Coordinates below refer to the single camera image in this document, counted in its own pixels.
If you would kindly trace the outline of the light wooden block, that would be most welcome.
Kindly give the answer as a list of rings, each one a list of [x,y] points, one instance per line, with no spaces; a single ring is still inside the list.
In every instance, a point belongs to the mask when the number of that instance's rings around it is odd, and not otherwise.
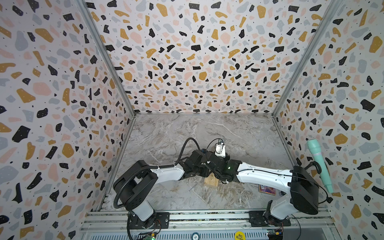
[[[207,178],[205,178],[204,185],[207,187],[216,188],[219,185],[219,180],[215,177],[213,173],[211,173]]]

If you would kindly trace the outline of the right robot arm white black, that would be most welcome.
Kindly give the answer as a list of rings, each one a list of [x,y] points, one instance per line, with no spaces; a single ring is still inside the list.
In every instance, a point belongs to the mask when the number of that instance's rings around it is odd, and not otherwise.
[[[208,155],[205,165],[222,182],[250,183],[271,187],[286,193],[268,203],[264,216],[282,221],[294,213],[317,215],[319,212],[319,186],[302,167],[275,170],[252,166],[238,161],[225,161],[214,154]]]

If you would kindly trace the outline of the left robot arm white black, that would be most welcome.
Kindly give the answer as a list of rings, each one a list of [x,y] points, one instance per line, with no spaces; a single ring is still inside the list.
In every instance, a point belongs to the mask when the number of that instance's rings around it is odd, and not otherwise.
[[[113,184],[116,193],[114,208],[125,208],[142,222],[152,221],[156,212],[146,200],[152,188],[169,181],[208,177],[211,171],[202,164],[203,156],[207,153],[206,149],[195,150],[189,157],[171,165],[152,166],[143,160],[137,161]]]

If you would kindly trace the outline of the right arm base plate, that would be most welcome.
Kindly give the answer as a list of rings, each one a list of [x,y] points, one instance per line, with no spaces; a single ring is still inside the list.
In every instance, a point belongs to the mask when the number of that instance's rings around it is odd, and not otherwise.
[[[290,227],[291,222],[288,218],[283,220],[269,216],[265,217],[264,211],[249,211],[249,223],[252,227]]]

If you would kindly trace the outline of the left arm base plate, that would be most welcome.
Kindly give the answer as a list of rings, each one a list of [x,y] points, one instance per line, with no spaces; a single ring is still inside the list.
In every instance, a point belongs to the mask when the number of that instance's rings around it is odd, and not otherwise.
[[[142,221],[137,215],[129,215],[127,229],[149,230],[154,228],[167,229],[170,222],[169,212],[154,212],[146,221]]]

